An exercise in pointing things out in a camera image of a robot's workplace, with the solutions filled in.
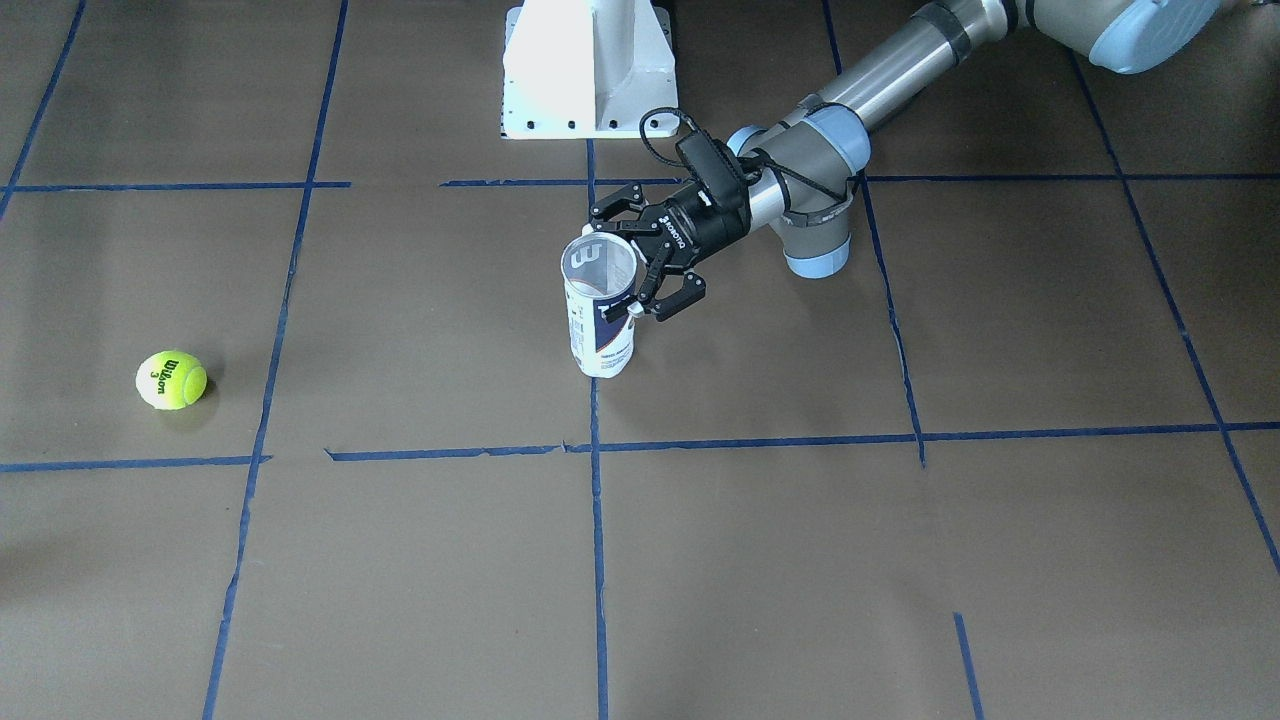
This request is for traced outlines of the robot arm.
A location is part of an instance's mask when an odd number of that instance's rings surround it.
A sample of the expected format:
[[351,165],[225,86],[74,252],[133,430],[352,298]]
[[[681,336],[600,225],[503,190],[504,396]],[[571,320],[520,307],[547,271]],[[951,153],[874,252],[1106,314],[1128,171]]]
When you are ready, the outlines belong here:
[[620,237],[644,277],[611,291],[604,320],[650,314],[664,320],[705,293],[694,268],[772,225],[796,275],[833,275],[849,259],[844,214],[870,160],[870,135],[974,50],[1032,28],[1119,74],[1165,63],[1220,13],[1219,1],[931,1],[906,24],[809,94],[769,127],[746,126],[728,140],[708,135],[687,113],[667,114],[687,135],[672,167],[689,182],[660,202],[637,186],[602,199],[589,229]]

